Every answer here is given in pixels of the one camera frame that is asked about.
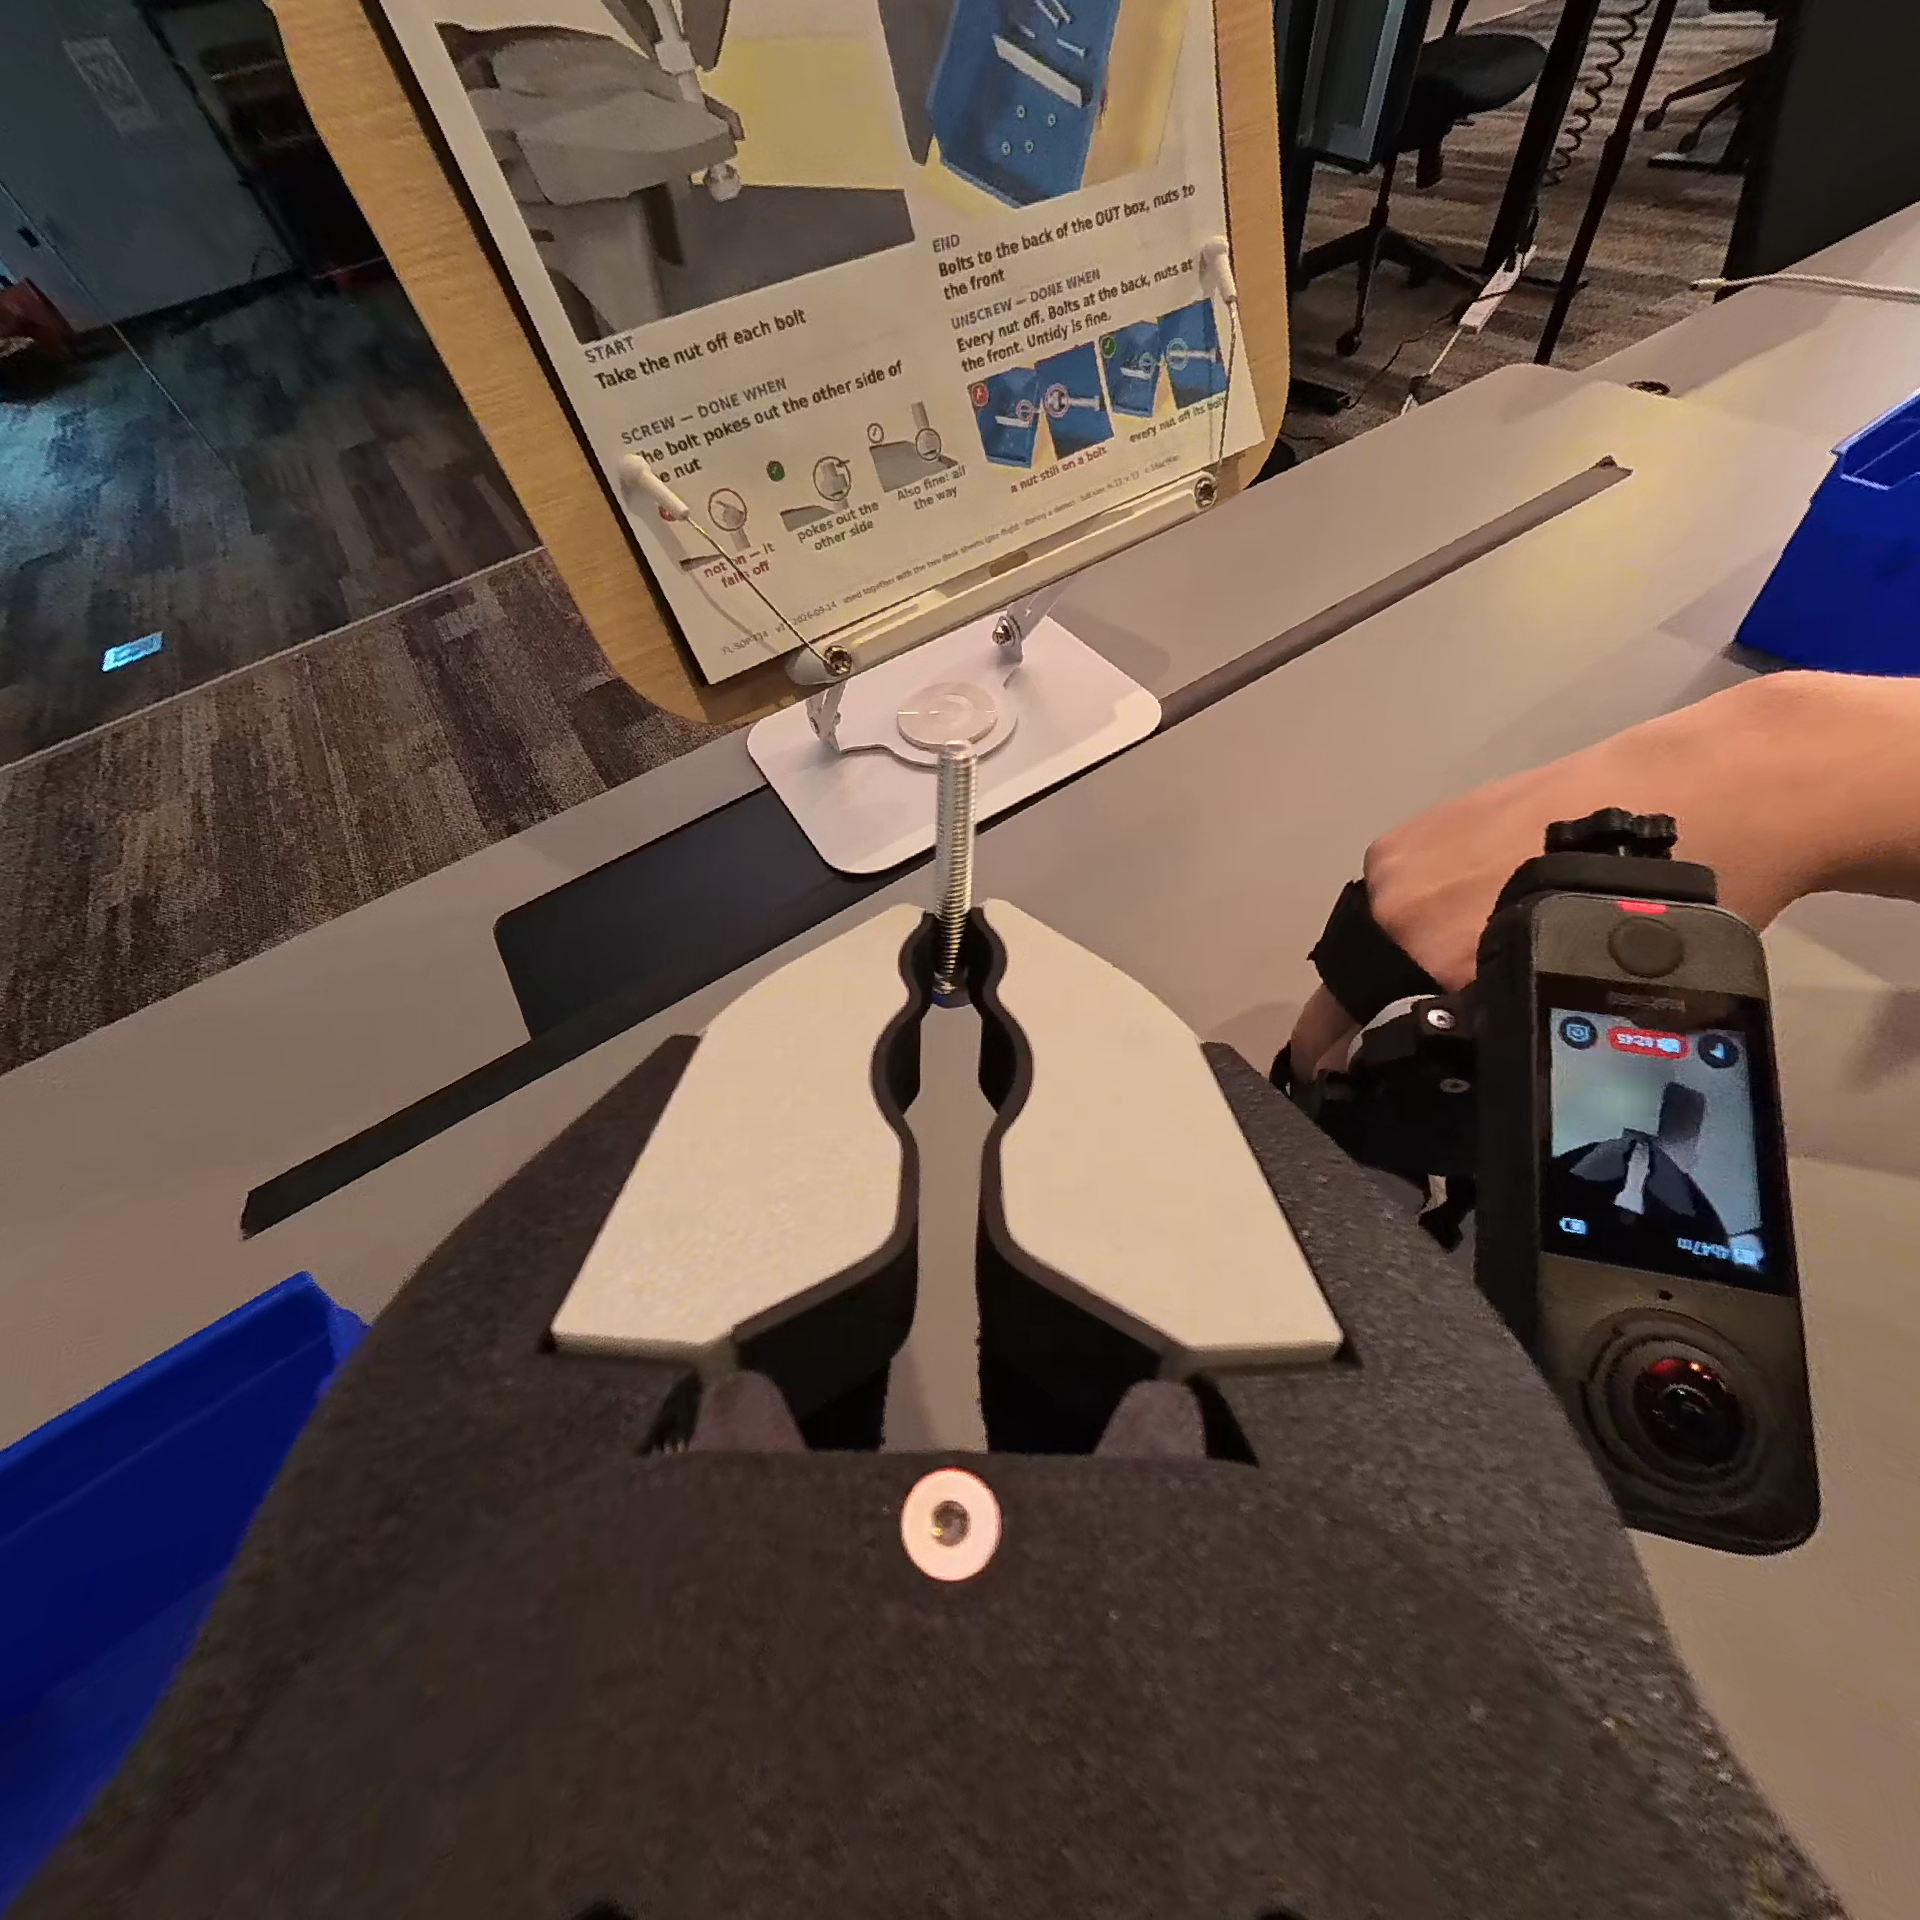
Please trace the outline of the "black mesh-back chair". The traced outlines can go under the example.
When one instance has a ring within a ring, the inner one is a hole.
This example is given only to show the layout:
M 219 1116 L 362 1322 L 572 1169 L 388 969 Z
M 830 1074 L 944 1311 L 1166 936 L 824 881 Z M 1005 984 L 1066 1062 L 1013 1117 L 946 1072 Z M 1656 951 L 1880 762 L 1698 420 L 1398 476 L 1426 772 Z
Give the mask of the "black mesh-back chair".
M 1788 2 L 1724 278 L 1759 278 L 1917 195 L 1917 5 Z

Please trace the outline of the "printed instruction sheet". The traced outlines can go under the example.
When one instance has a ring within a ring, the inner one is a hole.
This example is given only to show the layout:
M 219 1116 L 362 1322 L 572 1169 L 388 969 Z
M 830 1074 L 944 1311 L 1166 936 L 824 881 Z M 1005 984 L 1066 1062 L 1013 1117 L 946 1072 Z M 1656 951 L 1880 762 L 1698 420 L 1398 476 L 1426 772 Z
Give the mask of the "printed instruction sheet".
M 1215 5 L 378 5 L 704 681 L 1263 437 Z

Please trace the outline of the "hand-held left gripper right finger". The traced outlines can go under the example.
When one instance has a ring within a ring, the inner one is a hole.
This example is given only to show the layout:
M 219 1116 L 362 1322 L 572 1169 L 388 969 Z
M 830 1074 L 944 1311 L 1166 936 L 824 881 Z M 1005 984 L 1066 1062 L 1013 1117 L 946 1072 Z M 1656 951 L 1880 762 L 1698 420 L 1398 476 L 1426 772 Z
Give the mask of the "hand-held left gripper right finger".
M 970 916 L 976 1372 L 994 1448 L 1093 1448 L 1141 1383 L 1196 1394 L 1331 1366 L 1345 1344 L 1199 1035 L 1035 914 Z

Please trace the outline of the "black monitor on floor stand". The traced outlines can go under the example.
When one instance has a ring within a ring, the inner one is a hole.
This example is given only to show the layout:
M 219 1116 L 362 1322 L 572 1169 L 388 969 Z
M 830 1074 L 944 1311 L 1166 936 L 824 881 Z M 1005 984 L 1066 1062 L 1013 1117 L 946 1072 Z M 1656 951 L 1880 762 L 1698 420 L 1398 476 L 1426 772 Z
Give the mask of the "black monitor on floor stand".
M 1415 2 L 1274 5 L 1290 296 L 1306 287 L 1300 265 L 1315 168 L 1377 175 L 1404 111 L 1413 62 L 1426 42 L 1426 15 L 1429 5 Z

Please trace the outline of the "light wooden board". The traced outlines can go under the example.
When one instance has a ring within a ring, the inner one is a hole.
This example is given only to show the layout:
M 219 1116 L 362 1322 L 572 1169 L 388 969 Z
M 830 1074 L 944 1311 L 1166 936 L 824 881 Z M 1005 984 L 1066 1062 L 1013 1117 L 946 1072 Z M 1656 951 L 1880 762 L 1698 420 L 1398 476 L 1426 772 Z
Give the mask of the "light wooden board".
M 699 681 L 537 329 L 430 140 L 384 27 L 361 2 L 273 2 L 270 13 L 331 160 L 613 675 L 645 701 L 715 729 L 797 701 L 779 662 Z M 1261 441 L 1214 469 L 1214 496 L 1225 501 L 1277 443 L 1290 378 L 1272 5 L 1214 5 L 1214 48 L 1238 366 L 1263 420 Z

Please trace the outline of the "blue plastic bin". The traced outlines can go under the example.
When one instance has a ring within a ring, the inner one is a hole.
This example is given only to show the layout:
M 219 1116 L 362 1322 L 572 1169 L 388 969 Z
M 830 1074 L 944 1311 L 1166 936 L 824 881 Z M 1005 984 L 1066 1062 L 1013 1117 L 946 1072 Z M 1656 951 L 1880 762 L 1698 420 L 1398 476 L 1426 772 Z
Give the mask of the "blue plastic bin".
M 1838 441 L 1737 642 L 1790 666 L 1917 676 L 1917 396 Z

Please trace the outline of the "silver bolt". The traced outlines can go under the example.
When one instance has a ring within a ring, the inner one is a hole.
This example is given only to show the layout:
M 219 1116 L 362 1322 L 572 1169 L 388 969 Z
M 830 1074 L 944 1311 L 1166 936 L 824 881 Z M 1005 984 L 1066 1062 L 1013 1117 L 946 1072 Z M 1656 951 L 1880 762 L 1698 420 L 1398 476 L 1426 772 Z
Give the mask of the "silver bolt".
M 976 745 L 964 737 L 942 743 L 935 772 L 937 936 L 931 949 L 931 998 L 940 1005 L 958 1005 L 970 994 L 964 949 L 974 908 Z

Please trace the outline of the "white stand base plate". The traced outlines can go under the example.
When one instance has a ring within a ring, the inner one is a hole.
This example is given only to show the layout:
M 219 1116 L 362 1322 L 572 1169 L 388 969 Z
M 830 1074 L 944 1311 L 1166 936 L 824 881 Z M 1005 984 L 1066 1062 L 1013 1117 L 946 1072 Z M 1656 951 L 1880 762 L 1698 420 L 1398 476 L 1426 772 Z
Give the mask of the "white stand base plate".
M 974 817 L 995 818 L 1150 737 L 1153 691 L 1061 624 L 1044 589 L 818 686 L 747 730 L 756 772 L 835 872 L 931 850 L 946 743 L 974 754 Z

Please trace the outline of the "person's right hand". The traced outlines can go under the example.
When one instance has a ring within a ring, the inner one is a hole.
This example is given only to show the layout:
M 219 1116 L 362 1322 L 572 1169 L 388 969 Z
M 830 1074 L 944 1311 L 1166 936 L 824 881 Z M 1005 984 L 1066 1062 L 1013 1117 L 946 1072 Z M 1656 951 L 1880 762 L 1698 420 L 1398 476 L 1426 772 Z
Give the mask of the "person's right hand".
M 1481 930 L 1507 877 L 1545 848 L 1545 829 L 1613 806 L 1670 813 L 1676 850 L 1713 868 L 1722 903 L 1762 927 L 1793 898 L 1798 856 L 1741 781 L 1730 752 L 1690 747 L 1663 729 L 1619 732 L 1383 833 L 1360 868 L 1365 904 L 1429 987 L 1455 994 L 1470 984 Z

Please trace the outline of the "blue bin with divider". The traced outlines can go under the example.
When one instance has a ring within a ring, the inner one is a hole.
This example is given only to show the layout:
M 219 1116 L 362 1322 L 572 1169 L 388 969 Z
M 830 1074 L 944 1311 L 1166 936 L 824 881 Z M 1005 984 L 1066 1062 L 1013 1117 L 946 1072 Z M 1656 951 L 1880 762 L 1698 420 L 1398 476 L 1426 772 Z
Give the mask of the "blue bin with divider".
M 367 1323 L 286 1278 L 3 1451 L 3 1903 L 121 1768 Z

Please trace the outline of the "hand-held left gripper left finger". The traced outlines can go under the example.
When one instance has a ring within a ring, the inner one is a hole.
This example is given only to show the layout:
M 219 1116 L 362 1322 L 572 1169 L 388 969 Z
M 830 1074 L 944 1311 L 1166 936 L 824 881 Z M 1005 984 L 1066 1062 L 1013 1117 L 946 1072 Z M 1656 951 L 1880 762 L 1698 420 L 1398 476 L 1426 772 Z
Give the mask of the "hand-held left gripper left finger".
M 550 1322 L 564 1356 L 769 1377 L 813 1448 L 878 1448 L 918 1316 L 905 1122 L 931 920 L 889 904 L 650 1066 L 676 1081 Z

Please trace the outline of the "black office chair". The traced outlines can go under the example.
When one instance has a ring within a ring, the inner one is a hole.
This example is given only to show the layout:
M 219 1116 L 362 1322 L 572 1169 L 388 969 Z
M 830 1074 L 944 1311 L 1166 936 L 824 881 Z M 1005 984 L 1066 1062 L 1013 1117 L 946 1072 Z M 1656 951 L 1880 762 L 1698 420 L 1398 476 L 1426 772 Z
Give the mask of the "black office chair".
M 1467 295 L 1458 314 L 1467 314 L 1493 273 L 1470 273 L 1446 260 L 1424 242 L 1399 232 L 1390 224 L 1394 172 L 1403 156 L 1415 160 L 1415 186 L 1440 181 L 1442 146 L 1451 132 L 1481 113 L 1518 102 L 1545 70 L 1545 47 L 1512 32 L 1446 32 L 1421 43 L 1409 68 L 1409 87 L 1398 130 L 1388 138 L 1377 165 L 1377 195 L 1365 224 L 1305 252 L 1300 282 L 1353 266 L 1355 307 L 1352 325 L 1334 340 L 1339 357 L 1353 357 L 1363 342 L 1369 301 L 1383 265 L 1404 266 L 1409 287 L 1440 279 Z

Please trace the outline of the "grey desk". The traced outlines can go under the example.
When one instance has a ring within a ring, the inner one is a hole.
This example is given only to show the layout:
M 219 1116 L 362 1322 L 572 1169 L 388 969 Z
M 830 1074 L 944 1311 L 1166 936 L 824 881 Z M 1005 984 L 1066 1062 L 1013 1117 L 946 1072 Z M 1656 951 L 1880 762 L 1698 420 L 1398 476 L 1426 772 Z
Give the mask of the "grey desk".
M 1652 378 L 1670 396 L 1638 395 Z M 976 883 L 1268 1066 L 1386 829 L 1739 685 L 1830 449 L 1916 390 L 1916 309 L 1730 300 L 1593 374 L 1507 368 L 1085 574 L 1055 604 L 1175 710 L 980 838 Z M 518 1047 L 492 927 L 758 788 L 730 736 L 5 1076 L 5 1441 L 312 1269 L 378 1311 L 658 1040 L 909 872 L 246 1238 L 246 1197 Z M 1822 1524 L 1646 1542 L 1675 1638 L 1853 1914 L 1916 1914 L 1916 909 L 1768 935 Z

